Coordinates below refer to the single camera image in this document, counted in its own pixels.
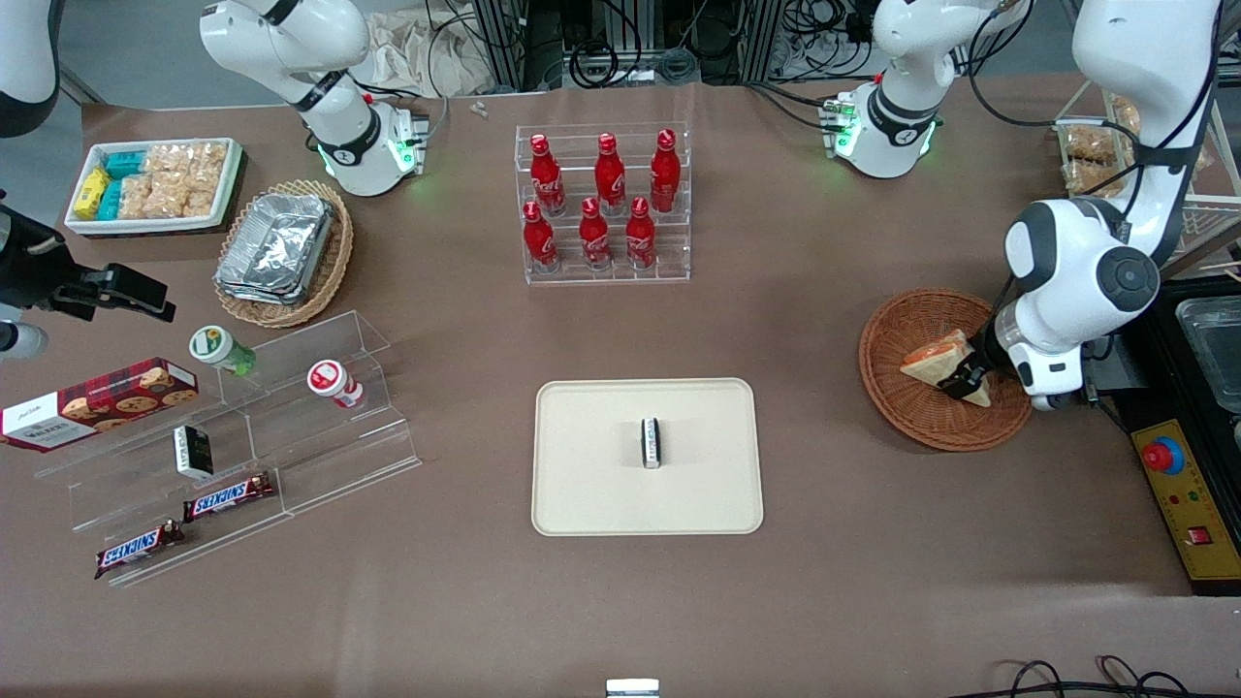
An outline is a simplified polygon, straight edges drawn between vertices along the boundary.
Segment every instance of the red bottle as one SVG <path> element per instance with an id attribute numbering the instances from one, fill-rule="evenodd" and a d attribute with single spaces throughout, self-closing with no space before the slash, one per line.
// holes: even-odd
<path id="1" fill-rule="evenodd" d="M 625 225 L 624 237 L 629 247 L 629 263 L 640 271 L 655 266 L 655 221 L 650 220 L 647 200 L 638 196 L 629 209 L 632 216 Z"/>
<path id="2" fill-rule="evenodd" d="M 659 132 L 655 156 L 650 159 L 650 205 L 666 214 L 676 205 L 676 188 L 681 184 L 681 160 L 676 156 L 676 133 L 670 128 Z"/>
<path id="3" fill-rule="evenodd" d="M 565 214 L 565 180 L 560 176 L 560 163 L 551 154 L 547 137 L 536 133 L 530 137 L 530 150 L 535 159 L 530 163 L 530 179 L 535 183 L 535 196 L 549 216 Z"/>
<path id="4" fill-rule="evenodd" d="M 617 155 L 617 137 L 611 133 L 599 134 L 594 188 L 599 191 L 604 216 L 619 216 L 624 212 L 624 163 L 620 161 L 620 155 Z"/>
<path id="5" fill-rule="evenodd" d="M 550 274 L 560 270 L 560 255 L 556 253 L 556 242 L 552 240 L 551 224 L 544 220 L 539 204 L 526 201 L 521 207 L 521 215 L 526 219 L 524 236 L 526 250 L 530 251 L 530 266 L 535 273 Z"/>
<path id="6" fill-rule="evenodd" d="M 582 236 L 582 252 L 591 271 L 602 272 L 612 266 L 612 248 L 608 247 L 608 222 L 599 217 L 599 201 L 593 196 L 582 200 L 582 224 L 577 226 Z"/>

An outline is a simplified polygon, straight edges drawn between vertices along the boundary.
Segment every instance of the brown table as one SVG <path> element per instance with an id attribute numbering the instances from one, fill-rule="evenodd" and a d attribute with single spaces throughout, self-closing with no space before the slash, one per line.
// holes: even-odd
<path id="1" fill-rule="evenodd" d="M 1055 113 L 1076 76 L 987 82 L 1016 116 Z M 820 94 L 828 89 L 814 88 Z M 1042 657 L 1097 679 L 1113 652 L 1199 691 L 1241 692 L 1241 601 L 1188 597 L 1127 438 L 1081 409 L 1036 414 L 990 452 L 911 442 L 871 406 L 855 347 L 917 286 L 990 298 L 1016 211 L 1059 186 L 1036 129 L 953 88 L 908 176 L 824 159 L 812 129 L 741 88 L 617 89 L 453 103 L 427 174 L 349 199 L 360 231 L 324 317 L 388 339 L 393 400 L 426 463 L 133 589 L 91 580 L 63 487 L 0 471 L 6 696 L 599 696 L 654 676 L 669 697 L 933 697 L 1005 684 Z M 438 104 L 424 107 L 433 116 Z M 517 124 L 689 114 L 688 284 L 527 288 L 514 227 Z M 243 197 L 324 179 L 288 108 L 88 107 L 87 142 L 230 135 Z M 9 404 L 230 322 L 218 236 L 87 242 L 181 306 L 163 325 L 37 314 L 36 361 L 0 365 Z M 746 537 L 542 538 L 530 524 L 534 400 L 550 380 L 740 376 L 755 390 L 766 520 Z"/>

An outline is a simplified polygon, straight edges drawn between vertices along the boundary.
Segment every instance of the robotic arm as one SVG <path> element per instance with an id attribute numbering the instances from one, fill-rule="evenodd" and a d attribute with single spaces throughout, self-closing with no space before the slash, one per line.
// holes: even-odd
<path id="1" fill-rule="evenodd" d="M 199 20 L 207 53 L 280 96 L 319 140 L 328 171 L 350 194 L 374 196 L 417 165 L 410 112 L 367 103 L 347 78 L 370 46 L 349 0 L 225 0 Z"/>
<path id="2" fill-rule="evenodd" d="M 63 0 L 0 0 L 0 138 L 35 130 L 56 106 L 62 6 Z M 96 308 L 125 308 L 172 322 L 176 306 L 165 302 L 166 293 L 163 283 L 123 265 L 78 265 L 55 229 L 0 204 L 0 304 L 83 320 Z M 34 358 L 46 344 L 35 325 L 0 322 L 0 359 Z"/>
<path id="3" fill-rule="evenodd" d="M 1137 107 L 1138 169 L 1114 199 L 1035 201 L 1008 231 L 1005 257 L 1024 294 L 975 347 L 992 364 L 1011 364 L 1039 409 L 1081 388 L 1083 343 L 1138 317 L 1159 291 L 1211 106 L 1217 9 L 1219 0 L 1082 4 L 1073 57 Z"/>
<path id="4" fill-rule="evenodd" d="M 926 153 L 939 104 L 956 78 L 952 50 L 979 27 L 990 36 L 1030 11 L 1034 0 L 884 0 L 875 45 L 891 56 L 881 78 L 828 101 L 833 154 L 862 174 L 890 179 Z M 992 14 L 995 17 L 987 21 Z"/>

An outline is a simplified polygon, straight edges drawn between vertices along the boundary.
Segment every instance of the red button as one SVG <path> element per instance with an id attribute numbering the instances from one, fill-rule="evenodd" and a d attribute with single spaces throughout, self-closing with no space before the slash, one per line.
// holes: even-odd
<path id="1" fill-rule="evenodd" d="M 1211 534 L 1204 525 L 1195 525 L 1185 533 L 1189 534 L 1189 540 L 1186 540 L 1186 543 L 1190 545 L 1209 545 L 1211 543 Z"/>
<path id="2" fill-rule="evenodd" d="M 1153 471 L 1164 472 L 1173 465 L 1172 448 L 1152 441 L 1142 447 L 1142 462 Z"/>

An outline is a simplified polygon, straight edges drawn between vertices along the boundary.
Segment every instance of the small bottle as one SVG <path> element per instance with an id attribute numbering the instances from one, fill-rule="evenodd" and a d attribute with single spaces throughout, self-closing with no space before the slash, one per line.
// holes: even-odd
<path id="1" fill-rule="evenodd" d="M 560 255 L 556 253 L 551 224 L 544 220 L 539 204 L 534 201 L 526 201 L 521 215 L 526 219 L 522 236 L 526 238 L 526 250 L 530 251 L 530 266 L 534 267 L 535 273 L 556 273 L 560 271 Z"/>
<path id="2" fill-rule="evenodd" d="M 365 389 L 362 384 L 349 375 L 340 361 L 324 359 L 310 366 L 307 374 L 307 385 L 310 391 L 320 397 L 331 397 L 338 405 L 346 409 L 357 407 L 362 404 Z"/>
<path id="3" fill-rule="evenodd" d="M 547 137 L 541 133 L 531 135 L 530 152 L 535 154 L 530 163 L 530 179 L 535 183 L 539 205 L 551 217 L 565 215 L 565 180 L 561 179 L 560 163 L 551 154 Z"/>
<path id="4" fill-rule="evenodd" d="M 604 216 L 624 214 L 624 163 L 617 155 L 617 137 L 599 134 L 599 159 L 594 160 L 594 188 L 599 191 L 599 204 Z"/>
<path id="5" fill-rule="evenodd" d="M 254 350 L 233 340 L 232 334 L 220 325 L 208 324 L 190 338 L 190 355 L 195 359 L 243 376 L 254 368 Z"/>
<path id="6" fill-rule="evenodd" d="M 582 236 L 586 266 L 593 272 L 607 271 L 612 266 L 608 222 L 599 217 L 599 201 L 593 196 L 582 200 L 582 224 L 577 226 L 577 233 Z"/>
<path id="7" fill-rule="evenodd" d="M 676 156 L 676 133 L 659 132 L 655 156 L 650 159 L 650 206 L 666 214 L 676 206 L 676 188 L 681 184 L 681 160 Z"/>
<path id="8" fill-rule="evenodd" d="M 655 266 L 655 221 L 650 220 L 647 200 L 638 196 L 630 206 L 624 237 L 629 247 L 629 263 L 639 272 Z"/>

